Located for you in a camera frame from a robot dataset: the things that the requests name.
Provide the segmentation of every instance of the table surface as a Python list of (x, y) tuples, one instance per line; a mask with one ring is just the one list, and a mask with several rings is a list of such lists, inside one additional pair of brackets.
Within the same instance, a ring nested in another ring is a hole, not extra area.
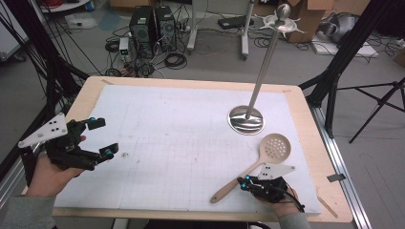
[[(254, 84), (192, 80), (169, 80), (153, 78), (119, 78), (92, 76), (86, 80), (66, 120), (87, 119), (93, 110), (105, 85), (134, 85), (146, 87), (191, 88), (253, 91)], [(352, 212), (338, 181), (329, 182), (327, 177), (335, 174), (330, 158), (319, 135), (308, 104), (300, 88), (286, 85), (263, 85), (261, 91), (283, 93), (288, 101), (309, 171), (320, 200), (322, 214), (308, 216), (309, 221), (351, 222)], [(128, 219), (201, 219), (201, 220), (243, 220), (275, 221), (272, 214), (144, 211), (120, 209), (54, 208), (55, 216), (103, 217)]]

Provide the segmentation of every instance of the tripod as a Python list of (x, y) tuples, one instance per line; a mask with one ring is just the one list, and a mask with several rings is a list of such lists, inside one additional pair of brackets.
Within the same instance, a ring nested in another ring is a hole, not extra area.
[[(378, 105), (378, 108), (375, 109), (375, 111), (372, 113), (372, 115), (367, 119), (366, 123), (364, 123), (364, 125), (355, 134), (355, 136), (349, 141), (349, 143), (354, 142), (354, 140), (358, 137), (358, 135), (360, 135), (360, 133), (364, 130), (364, 128), (366, 128), (366, 126), (370, 123), (370, 121), (372, 121), (372, 119), (375, 117), (375, 115), (377, 115), (377, 113), (381, 110), (381, 108), (384, 105), (390, 106), (394, 109), (397, 109), (397, 110), (405, 113), (405, 92), (404, 92), (405, 85), (404, 84), (405, 84), (405, 77), (402, 78), (402, 80), (399, 82), (394, 81), (392, 83), (385, 83), (385, 84), (373, 84), (373, 85), (364, 85), (364, 86), (337, 89), (337, 90), (348, 90), (348, 89), (358, 90), (359, 92), (365, 94), (366, 96), (375, 99), (377, 101), (377, 105)], [(393, 86), (393, 88), (389, 92), (387, 92), (382, 98), (376, 97), (376, 96), (369, 94), (362, 90), (363, 88), (375, 88), (375, 87), (381, 87), (381, 86)], [(404, 108), (397, 107), (394, 104), (388, 102), (388, 100), (391, 98), (391, 96), (393, 96), (393, 94), (395, 94), (395, 92), (398, 90), (401, 91), (402, 103), (403, 103)]]

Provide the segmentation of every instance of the metal pole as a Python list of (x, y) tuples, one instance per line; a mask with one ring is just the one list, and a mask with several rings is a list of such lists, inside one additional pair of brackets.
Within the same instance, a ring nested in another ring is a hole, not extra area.
[(254, 87), (253, 95), (250, 98), (249, 107), (247, 108), (247, 112), (246, 112), (246, 116), (245, 116), (246, 119), (250, 119), (250, 115), (252, 113), (253, 106), (256, 102), (257, 95), (259, 94), (260, 88), (262, 87), (263, 80), (265, 79), (267, 68), (268, 68), (268, 65), (270, 64), (271, 57), (276, 48), (276, 44), (277, 44), (279, 35), (280, 35), (280, 32), (277, 30), (274, 30), (273, 36), (271, 37), (270, 44), (267, 47), (267, 51), (266, 51), (265, 59), (263, 60), (262, 68), (260, 69), (259, 76), (257, 77), (256, 86)]

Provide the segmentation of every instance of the gray floor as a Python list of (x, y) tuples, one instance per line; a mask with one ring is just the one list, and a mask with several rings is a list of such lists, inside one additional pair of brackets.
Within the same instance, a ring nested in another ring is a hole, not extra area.
[[(127, 26), (127, 15), (114, 13), (107, 5), (99, 4), (91, 15), (98, 27), (75, 31), (75, 42), (102, 70), (107, 66), (105, 39), (112, 31)], [(215, 16), (208, 15), (202, 27), (218, 29)], [(73, 42), (65, 39), (75, 65), (86, 73), (95, 73), (84, 55)], [(384, 46), (375, 47), (383, 51)], [(262, 65), (266, 49), (257, 48), (249, 40), (249, 57), (246, 61), (240, 55), (240, 37), (224, 35), (213, 31), (199, 31), (196, 50), (187, 55), (187, 66), (179, 71), (162, 69), (164, 77), (170, 79), (209, 80), (254, 83)], [(311, 47), (300, 51), (292, 44), (280, 41), (274, 53), (265, 83), (298, 85), (327, 68), (332, 56), (315, 54)], [(115, 68), (122, 68), (116, 61)], [(394, 63), (392, 57), (380, 52), (368, 63), (364, 58), (355, 58), (345, 70), (339, 87), (365, 84), (389, 83), (404, 77), (404, 68)], [(153, 77), (163, 78), (154, 73)], [(368, 89), (368, 92), (382, 96), (391, 87)], [(0, 64), (0, 159), (3, 159), (18, 138), (30, 125), (43, 107), (45, 100), (41, 86), (30, 61), (20, 63), (9, 61)], [(390, 100), (402, 107), (400, 93)], [(340, 152), (348, 166), (358, 195), (365, 207), (373, 228), (405, 228), (405, 183), (403, 164), (405, 162), (405, 118), (404, 113), (384, 107), (359, 138), (349, 144), (351, 137), (363, 125), (376, 106), (376, 101), (355, 91), (337, 93), (334, 135)], [(56, 219), (59, 228), (110, 228), (112, 219)], [(130, 228), (141, 228), (145, 220), (131, 220)], [(353, 223), (313, 223), (313, 228), (355, 228)]]

